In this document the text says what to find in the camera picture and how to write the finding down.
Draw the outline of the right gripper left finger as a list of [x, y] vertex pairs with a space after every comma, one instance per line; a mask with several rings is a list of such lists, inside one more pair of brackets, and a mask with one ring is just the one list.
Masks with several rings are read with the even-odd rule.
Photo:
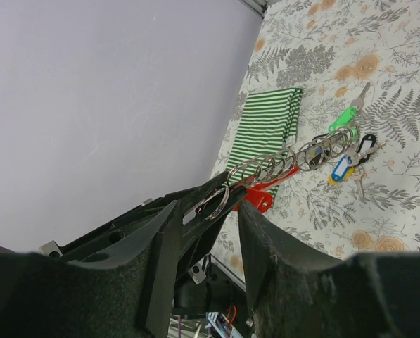
[[166, 337], [182, 206], [80, 261], [0, 253], [0, 337]]

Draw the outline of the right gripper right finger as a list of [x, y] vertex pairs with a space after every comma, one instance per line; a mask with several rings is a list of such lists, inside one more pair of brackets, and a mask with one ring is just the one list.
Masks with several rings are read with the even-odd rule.
[[238, 208], [248, 308], [258, 337], [420, 337], [420, 253], [340, 260]]

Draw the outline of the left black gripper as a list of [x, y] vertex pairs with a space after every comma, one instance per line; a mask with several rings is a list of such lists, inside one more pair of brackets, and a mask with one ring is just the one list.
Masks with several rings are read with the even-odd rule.
[[[180, 196], [184, 211], [193, 217], [184, 224], [179, 258], [167, 258], [167, 266], [177, 269], [177, 285], [184, 284], [189, 269], [210, 253], [226, 217], [246, 194], [242, 184], [229, 184], [229, 172], [223, 171]], [[138, 206], [64, 246], [60, 258], [41, 259], [39, 284], [150, 285], [156, 276], [148, 263], [154, 252], [153, 238], [180, 218], [177, 200], [163, 198]], [[119, 266], [96, 270], [78, 265], [109, 249], [122, 254]]]

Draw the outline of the silver keyring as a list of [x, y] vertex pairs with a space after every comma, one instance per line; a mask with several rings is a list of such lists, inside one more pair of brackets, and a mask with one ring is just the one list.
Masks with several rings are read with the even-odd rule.
[[229, 200], [229, 188], [216, 188], [196, 207], [195, 214], [204, 220], [214, 220], [225, 208]]

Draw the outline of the red key tag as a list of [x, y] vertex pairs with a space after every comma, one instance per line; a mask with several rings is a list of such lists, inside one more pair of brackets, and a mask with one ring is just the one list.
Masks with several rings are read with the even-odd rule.
[[265, 213], [272, 207], [274, 200], [269, 192], [248, 188], [243, 201], [249, 201], [259, 212]]

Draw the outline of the red handled metal key tool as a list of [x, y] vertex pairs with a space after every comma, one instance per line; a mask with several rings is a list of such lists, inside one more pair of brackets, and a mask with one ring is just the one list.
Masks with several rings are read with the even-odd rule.
[[[235, 165], [229, 171], [229, 184], [242, 184], [246, 189], [252, 188], [269, 192], [278, 187], [284, 180], [297, 173], [316, 170], [334, 158], [345, 153], [355, 143], [354, 123], [338, 128], [334, 133], [315, 137], [311, 142], [301, 146], [297, 151], [291, 148], [282, 149], [273, 154], [260, 154], [250, 160]], [[316, 169], [309, 169], [307, 162], [314, 153], [321, 152], [323, 163]]]

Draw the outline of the black oval key tag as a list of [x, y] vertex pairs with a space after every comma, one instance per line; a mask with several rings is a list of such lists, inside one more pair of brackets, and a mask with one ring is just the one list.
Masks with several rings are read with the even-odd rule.
[[321, 152], [314, 153], [310, 156], [309, 161], [307, 162], [307, 165], [309, 169], [316, 169], [318, 168], [324, 160], [324, 156]]

